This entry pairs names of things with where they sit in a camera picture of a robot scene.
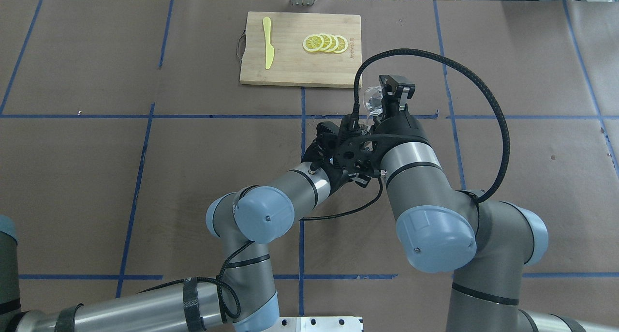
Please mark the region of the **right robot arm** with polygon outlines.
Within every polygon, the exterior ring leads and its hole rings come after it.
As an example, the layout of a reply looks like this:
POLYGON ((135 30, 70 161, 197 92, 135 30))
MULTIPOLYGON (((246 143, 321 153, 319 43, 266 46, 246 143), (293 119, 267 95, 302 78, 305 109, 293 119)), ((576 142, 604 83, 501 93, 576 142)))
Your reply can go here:
POLYGON ((539 215, 513 203, 474 202, 471 190, 454 190, 406 102, 415 85, 381 75, 382 116, 387 134, 411 134, 380 156, 397 237, 408 262, 423 272, 453 272, 448 332, 616 332, 556 314, 519 308, 525 266, 548 249, 539 215))

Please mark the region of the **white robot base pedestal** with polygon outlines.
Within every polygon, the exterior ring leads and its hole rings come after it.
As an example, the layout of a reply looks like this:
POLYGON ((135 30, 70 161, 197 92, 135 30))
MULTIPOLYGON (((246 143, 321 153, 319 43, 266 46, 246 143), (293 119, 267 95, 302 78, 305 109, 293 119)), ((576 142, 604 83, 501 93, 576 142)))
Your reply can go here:
POLYGON ((363 332, 362 317, 281 317, 267 332, 363 332))

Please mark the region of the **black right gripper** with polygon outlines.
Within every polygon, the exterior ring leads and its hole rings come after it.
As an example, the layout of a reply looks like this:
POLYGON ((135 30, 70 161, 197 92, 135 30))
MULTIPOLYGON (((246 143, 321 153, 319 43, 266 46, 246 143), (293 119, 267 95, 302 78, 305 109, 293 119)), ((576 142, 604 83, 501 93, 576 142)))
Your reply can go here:
POLYGON ((415 93, 416 85, 400 75, 379 76, 382 112, 374 118, 373 134, 409 136, 409 142, 430 144, 420 122, 408 110, 407 101, 415 93))

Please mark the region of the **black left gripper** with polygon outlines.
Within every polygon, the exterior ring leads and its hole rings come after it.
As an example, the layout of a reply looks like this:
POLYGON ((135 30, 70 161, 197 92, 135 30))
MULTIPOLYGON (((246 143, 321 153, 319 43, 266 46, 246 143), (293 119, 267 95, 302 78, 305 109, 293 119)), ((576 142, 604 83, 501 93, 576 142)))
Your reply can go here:
POLYGON ((343 185, 353 182, 349 173, 337 162, 331 162, 336 150, 345 140, 357 136, 344 125, 343 131, 332 121, 323 121, 316 126, 316 138, 303 153, 302 161, 311 164, 311 170, 321 168, 327 174, 331 192, 336 192, 343 185))

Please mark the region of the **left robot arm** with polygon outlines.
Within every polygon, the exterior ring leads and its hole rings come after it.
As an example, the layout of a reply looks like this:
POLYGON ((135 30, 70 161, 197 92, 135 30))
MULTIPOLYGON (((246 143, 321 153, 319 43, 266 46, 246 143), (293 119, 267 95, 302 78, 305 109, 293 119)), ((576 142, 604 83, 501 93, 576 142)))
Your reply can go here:
POLYGON ((316 120, 1 120, 1 213, 15 222, 22 309, 128 297, 214 276, 208 205, 300 161, 316 120))

